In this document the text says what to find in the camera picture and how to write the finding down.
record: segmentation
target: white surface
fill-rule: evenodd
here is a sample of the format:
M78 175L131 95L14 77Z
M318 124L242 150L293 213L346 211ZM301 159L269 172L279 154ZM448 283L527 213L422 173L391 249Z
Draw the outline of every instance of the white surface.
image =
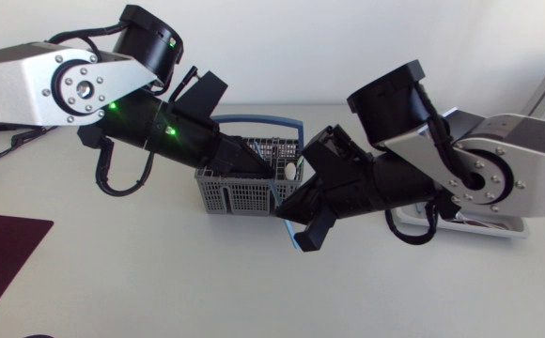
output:
M346 106L216 112L231 113L299 118L306 139L339 121L370 149ZM193 169L161 157L139 192L107 196L97 157L70 128L0 160L0 214L54 221L0 299L0 337L545 337L545 218L525 240L439 231L413 247L378 212L300 253L275 218L207 214ZM112 184L146 157L117 143Z
M117 22L126 0L0 0L0 48ZM344 103L415 58L440 111L516 113L545 74L545 1L138 0L230 84L226 103ZM109 51L116 38L98 38Z

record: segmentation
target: white wall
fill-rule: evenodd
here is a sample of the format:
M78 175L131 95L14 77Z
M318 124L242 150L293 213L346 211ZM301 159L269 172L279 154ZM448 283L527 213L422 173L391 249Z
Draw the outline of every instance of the white wall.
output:
M0 1L0 47L116 23L125 3ZM545 1L135 3L185 40L178 73L196 64L230 84L225 103L341 103L419 58L440 110L489 115L519 112L545 74Z

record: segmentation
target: wire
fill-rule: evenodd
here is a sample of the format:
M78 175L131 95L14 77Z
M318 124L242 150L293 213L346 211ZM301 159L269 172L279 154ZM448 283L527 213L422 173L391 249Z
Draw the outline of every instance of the wire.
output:
M179 96L180 92L187 86L187 84L193 79L195 76L197 76L197 67L192 66L191 69L185 74L185 77L182 78L179 85L175 89L175 91L172 92L170 95L170 98L168 99L168 103L172 103L177 100L177 97Z
M389 229L397 238L411 245L422 245L429 242L435 236L438 225L438 209L435 207L434 202L427 202L425 205L425 212L427 214L429 228L427 233L420 236L406 235L397 230L391 209L385 210L385 220L387 221L387 226L389 226Z
M122 197L130 195L133 192L138 191L145 182L149 178L149 174L151 173L151 167L153 165L153 157L155 153L153 151L149 152L148 160L145 163L145 169L143 170L143 175L141 175L141 178L137 180L136 184L130 187L127 190L118 191L112 187L110 187L109 184L107 184L108 178L107 174L110 171L110 162L112 160L112 153L114 150L114 142L107 137L102 137L101 142L101 153L100 158L97 162L97 169L95 170L95 180L97 182L98 187L100 187L102 192L105 192L109 194L110 196L114 197Z
M425 88L419 83L415 83L414 86L429 114L429 132L431 133L431 138L433 139L433 143L438 150L442 162L452 174L462 180L462 183L466 187L473 187L473 176L465 167L459 153L452 147L452 136L450 136L444 121L440 119L440 115L431 103Z
M51 127L49 129L41 128L41 129L37 129L33 131L26 131L26 132L12 136L11 147L0 152L0 159L5 157L7 154L11 153L12 151L18 149L19 147L40 138L40 136L46 134L49 131L54 130L55 128L57 127Z
M93 54L97 56L97 62L101 62L103 60L103 57L101 56L101 51L97 48L97 45L93 40L89 37L79 37L82 41L86 42L89 47L91 47L91 51L93 51Z
M104 28L89 28L89 29L80 29L69 32L62 32L57 35L54 35L47 40L49 43L59 44L71 38L82 38L82 37L102 37L106 35L112 35L124 30L128 27L129 23L120 22L109 27Z

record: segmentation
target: green led light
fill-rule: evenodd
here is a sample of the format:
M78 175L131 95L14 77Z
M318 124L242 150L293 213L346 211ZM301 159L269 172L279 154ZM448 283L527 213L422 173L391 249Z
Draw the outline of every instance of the green led light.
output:
M177 130L172 128L172 127L166 127L166 131L165 133L167 133L168 135L176 135L177 134Z

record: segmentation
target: basket grid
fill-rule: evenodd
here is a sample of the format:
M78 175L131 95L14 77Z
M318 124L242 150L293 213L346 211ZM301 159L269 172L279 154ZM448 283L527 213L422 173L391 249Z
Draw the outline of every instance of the basket grid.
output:
M281 200L292 194L302 181L303 166L296 167L295 180L285 179L285 167L300 157L298 140L281 138L244 138L252 149L256 144L263 156L275 170L275 186ZM195 171L204 206L209 213L244 215L269 215L273 209L273 198L269 180L262 178L218 177L208 168Z

